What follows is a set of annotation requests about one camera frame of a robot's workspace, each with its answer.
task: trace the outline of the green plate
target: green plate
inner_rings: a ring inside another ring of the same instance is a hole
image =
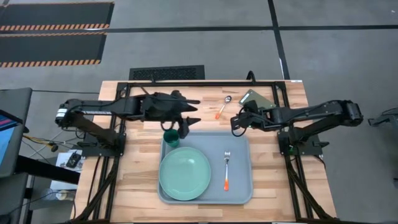
[[[164,192],[176,200],[192,200],[210,182],[210,164],[197,149],[180,147],[169,152],[160,164],[159,182]]]

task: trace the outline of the gray tray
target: gray tray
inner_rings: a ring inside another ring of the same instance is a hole
[[[165,203],[185,204],[244,204],[253,195],[253,179],[249,141],[245,136],[234,137],[225,131],[190,131],[185,139],[180,139],[178,147],[193,147],[201,150],[211,167],[208,188],[199,197],[189,201],[179,201],[168,196],[158,181],[157,193]],[[162,141],[160,161],[172,148]],[[228,162],[229,191],[224,191],[225,161],[224,152],[231,152]]]

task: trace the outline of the silver spoon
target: silver spoon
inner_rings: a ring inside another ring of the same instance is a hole
[[[220,109],[220,111],[216,114],[216,119],[220,118],[221,113],[223,112],[223,109],[224,109],[225,105],[226,105],[227,103],[231,102],[231,100],[232,100],[232,97],[231,97],[231,96],[227,96],[227,97],[225,98],[225,103],[224,103],[223,107]]]

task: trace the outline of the orange-handled fork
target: orange-handled fork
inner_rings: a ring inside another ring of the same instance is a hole
[[[225,160],[225,183],[224,183],[224,190],[229,190],[229,183],[228,183],[228,161],[231,157],[231,152],[225,151],[224,152],[224,160]]]
[[[231,100],[232,100],[232,97],[231,97],[231,96],[227,96],[227,97],[225,98],[225,102],[224,102],[223,107],[221,107],[220,111],[217,112],[217,114],[216,114],[216,119],[220,118],[221,113],[223,112],[223,109],[224,109],[225,105],[226,105],[227,103],[231,102]]]

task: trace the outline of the wooden table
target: wooden table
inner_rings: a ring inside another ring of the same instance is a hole
[[[117,81],[102,84],[99,100],[114,100]],[[308,106],[302,82],[286,81],[291,108]],[[191,130],[230,130],[230,117],[241,108],[238,101],[251,88],[272,100],[272,91],[267,86],[245,87],[146,87],[149,93],[155,91],[171,93],[178,89],[191,100],[200,100],[195,105],[198,111],[185,116],[201,118]],[[143,94],[140,88],[133,88],[132,95]],[[219,120],[215,114],[225,96],[231,95],[232,102],[226,106]],[[109,116],[95,116],[94,122],[103,128],[109,127]],[[169,205],[160,201],[157,195],[159,149],[163,131],[156,122],[127,122],[127,143],[121,158],[114,195],[111,222],[271,222],[295,221],[284,158],[279,154],[276,132],[262,132],[248,129],[254,195],[244,205]],[[303,156],[303,168],[309,191],[317,202],[331,216],[335,208],[323,164],[312,156]],[[97,158],[88,158],[80,176],[76,193],[77,214],[86,207],[88,192]],[[93,195],[100,176],[100,162],[94,184]],[[305,207],[299,190],[298,197],[302,216]],[[104,217],[107,193],[104,194],[100,217]]]

